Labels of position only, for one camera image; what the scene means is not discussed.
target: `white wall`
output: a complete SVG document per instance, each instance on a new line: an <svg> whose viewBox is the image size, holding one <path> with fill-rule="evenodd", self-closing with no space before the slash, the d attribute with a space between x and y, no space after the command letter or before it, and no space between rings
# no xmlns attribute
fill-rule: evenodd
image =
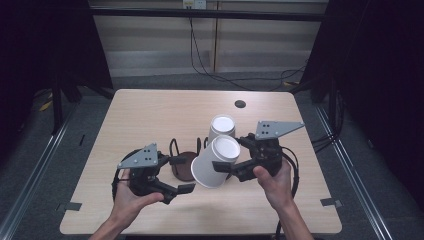
<svg viewBox="0 0 424 240"><path fill-rule="evenodd" d="M91 0L92 6L182 8L181 1ZM324 13L326 1L207 1L208 9ZM112 77L194 72L185 18L95 16ZM193 19L207 71L283 71L305 64L319 23ZM201 70L196 49L196 68Z"/></svg>

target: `electrical cable on wall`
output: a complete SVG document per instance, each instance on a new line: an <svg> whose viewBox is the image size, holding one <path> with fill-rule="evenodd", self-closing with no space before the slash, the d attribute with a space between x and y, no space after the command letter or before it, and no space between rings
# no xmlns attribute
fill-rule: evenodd
<svg viewBox="0 0 424 240"><path fill-rule="evenodd" d="M242 86L242 85L240 85L240 84L236 83L236 81L252 81L252 80L279 81L279 84L278 84L276 87L274 87L274 88L272 88L272 89L267 90L267 91L269 91L269 92L272 92L272 91L276 91L276 90L278 90L279 88L281 88L281 87L283 86L283 80L284 80L284 79L290 78L290 77L292 77L292 76L296 75L296 74L297 74L297 73L299 73L299 72L303 72L303 71L304 71L304 68L306 67L306 65L305 65L305 66L302 66L302 67L301 67L301 68L299 68L299 69L290 69L290 70L285 70L285 71L283 71L283 72L280 74L280 76L279 76L279 77L276 77L276 78L235 78L235 79L228 79L228 78L225 78L225 77L222 77L222 76L219 76L219 75L210 74L210 73L208 73L208 72L206 71L206 69L205 69L205 67L204 67L204 65L203 65L202 59L201 59L201 57L200 57L199 47L198 47L198 45L197 45L196 36L194 35L193 22L192 22L192 19L191 19L191 18L189 18L189 22L190 22L190 35L191 35L191 36L190 36L190 57L191 57L191 66L193 67L193 69L194 69L194 70L195 70L198 74L203 75L203 76L208 76L208 77L210 77L210 78L212 78L212 79L214 79L214 80L216 80L216 81L218 81L218 82L230 83L230 84L232 84L232 85L234 85L234 86L236 86L236 87L239 87L239 88L244 89L244 90L247 90L247 91L257 91L257 90L255 90L255 89L251 89L251 88L247 88L247 87L245 87L245 86ZM201 68L202 68L202 71L203 71L203 72L199 71L199 70L198 70L198 69L194 66L194 58L193 58L193 43L194 43L194 47L196 48L197 58L199 59L200 66L201 66Z"/></svg>

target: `table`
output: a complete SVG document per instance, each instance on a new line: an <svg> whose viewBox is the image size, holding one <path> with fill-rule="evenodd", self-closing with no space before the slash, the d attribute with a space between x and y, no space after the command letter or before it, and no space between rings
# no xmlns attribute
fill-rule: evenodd
<svg viewBox="0 0 424 240"><path fill-rule="evenodd" d="M246 107L237 108L243 100ZM259 120L302 121L293 95L244 91L130 90L116 92L87 160L71 202L79 211L67 211L60 226L63 234L92 234L107 219L113 206L111 182L117 164L134 149L156 142L169 154L176 138L180 152L195 151L196 138L209 133L215 115L231 115L236 137L255 132ZM330 198L320 166L305 128L280 137L300 164L300 184L295 201L313 233L338 233L341 223L334 206L322 206ZM248 160L242 148L238 162ZM183 182L170 165L158 175L162 182ZM277 214L256 180L239 182L231 177L218 189L197 184L193 193L177 196L169 205L144 208L123 234L127 235L249 235L272 234Z"/></svg>

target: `white paper cup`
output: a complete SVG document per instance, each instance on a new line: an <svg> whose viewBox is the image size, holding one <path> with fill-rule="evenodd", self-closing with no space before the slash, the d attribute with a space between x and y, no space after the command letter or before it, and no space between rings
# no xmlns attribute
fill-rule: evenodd
<svg viewBox="0 0 424 240"><path fill-rule="evenodd" d="M228 135L235 137L236 125L234 119L225 114L216 115L209 129L208 144L211 143L219 135Z"/></svg>
<svg viewBox="0 0 424 240"><path fill-rule="evenodd" d="M218 188L224 184L228 173L216 172L213 161L234 164L240 155L238 142L226 135L217 136L191 163L194 179L207 188Z"/></svg>

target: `gray floor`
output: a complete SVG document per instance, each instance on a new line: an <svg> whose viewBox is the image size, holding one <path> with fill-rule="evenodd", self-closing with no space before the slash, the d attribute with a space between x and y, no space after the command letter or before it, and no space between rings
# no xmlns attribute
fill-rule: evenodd
<svg viewBox="0 0 424 240"><path fill-rule="evenodd" d="M228 73L224 75L227 78L256 76L275 78L279 77L280 73ZM296 81L299 77L298 74L289 78L288 81ZM236 83L251 90L261 91L279 86L279 82L276 80L240 80ZM213 80L198 74L115 78L114 86L115 89L243 90L231 83ZM282 85L277 91L286 91L288 88ZM87 238L86 236L62 235L59 226L63 213L56 211L58 204L70 201L110 104L110 100L98 96L91 90L82 89L82 92L83 99L76 106L63 139L51 162L46 166L46 172L41 178L40 185L14 231L13 239ZM43 153L44 147L50 140L53 123L52 108L44 112L38 111L46 97L35 99L31 116L21 133L20 142L11 154L8 163L0 170L0 181L2 182L0 185L0 221L2 222L19 197ZM326 104L311 103L309 92L298 93L295 98L310 138L313 140L324 136L325 131L318 118L316 107L321 105L325 107ZM64 106L65 114L73 108L73 105L66 101ZM355 121L349 117L349 114L346 115L341 140L376 207L384 217L392 239L424 239L424 214L418 209L405 188L387 169L384 159L378 151L368 146L366 136ZM324 239L379 239L333 147L329 146L318 153L317 157L332 197L340 200L343 204L337 209L343 230L336 235L317 237Z"/></svg>

